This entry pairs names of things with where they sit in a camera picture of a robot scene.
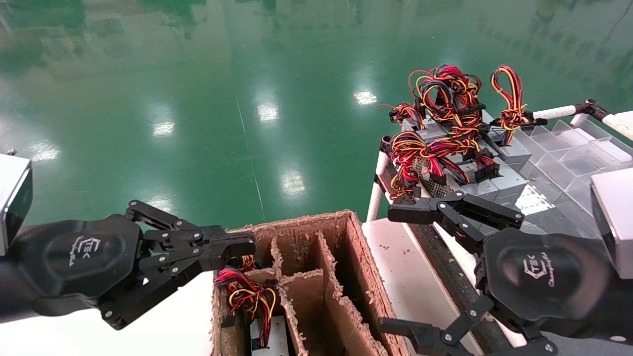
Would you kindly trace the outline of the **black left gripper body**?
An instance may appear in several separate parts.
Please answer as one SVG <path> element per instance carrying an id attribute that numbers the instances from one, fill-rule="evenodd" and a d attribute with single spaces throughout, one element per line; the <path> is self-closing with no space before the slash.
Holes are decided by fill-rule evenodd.
<path id="1" fill-rule="evenodd" d="M 119 214 L 30 226 L 14 241 L 14 315 L 57 317 L 97 307 L 134 270 L 141 228 Z"/>

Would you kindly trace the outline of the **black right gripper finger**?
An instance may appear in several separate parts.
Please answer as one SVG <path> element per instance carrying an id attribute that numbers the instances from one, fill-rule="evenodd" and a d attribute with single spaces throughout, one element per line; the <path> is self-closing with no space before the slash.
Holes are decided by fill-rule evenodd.
<path id="1" fill-rule="evenodd" d="M 455 319 L 446 330 L 427 323 L 380 318 L 378 331 L 397 334 L 409 338 L 414 351 L 426 356 L 470 356 L 461 339 L 470 333 L 487 313 L 497 311 L 497 306 L 489 297 L 481 296 L 472 306 Z M 540 331 L 533 327 L 520 326 L 520 333 L 526 344 L 513 349 L 494 352 L 494 356 L 556 356 L 558 347 Z"/>
<path id="2" fill-rule="evenodd" d="M 473 221 L 497 230 L 520 228 L 524 214 L 479 196 L 455 191 L 443 198 L 420 198 L 414 204 L 404 204 L 400 197 L 387 210 L 389 221 L 409 224 L 438 223 L 454 236 L 469 253 L 481 253 L 485 236 Z"/>

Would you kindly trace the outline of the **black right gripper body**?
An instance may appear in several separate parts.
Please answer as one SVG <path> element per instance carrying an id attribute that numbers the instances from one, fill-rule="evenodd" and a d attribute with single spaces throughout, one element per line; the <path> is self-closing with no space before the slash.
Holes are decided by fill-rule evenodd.
<path id="1" fill-rule="evenodd" d="M 597 239 L 502 230 L 482 245 L 478 284 L 493 315 L 517 333 L 587 333 L 614 270 Z"/>

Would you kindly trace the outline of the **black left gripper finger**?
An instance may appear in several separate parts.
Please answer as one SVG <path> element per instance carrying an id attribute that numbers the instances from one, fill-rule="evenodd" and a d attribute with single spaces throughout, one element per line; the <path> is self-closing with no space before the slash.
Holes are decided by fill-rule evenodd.
<path id="1" fill-rule="evenodd" d="M 131 277 L 101 298 L 101 315 L 122 330 L 192 281 L 200 273 L 221 270 L 250 250 L 177 250 L 141 259 Z"/>
<path id="2" fill-rule="evenodd" d="M 227 232 L 220 225 L 198 226 L 139 200 L 133 200 L 125 217 L 150 227 L 143 232 L 141 246 L 153 253 L 190 248 L 210 253 L 255 253 L 250 232 Z"/>

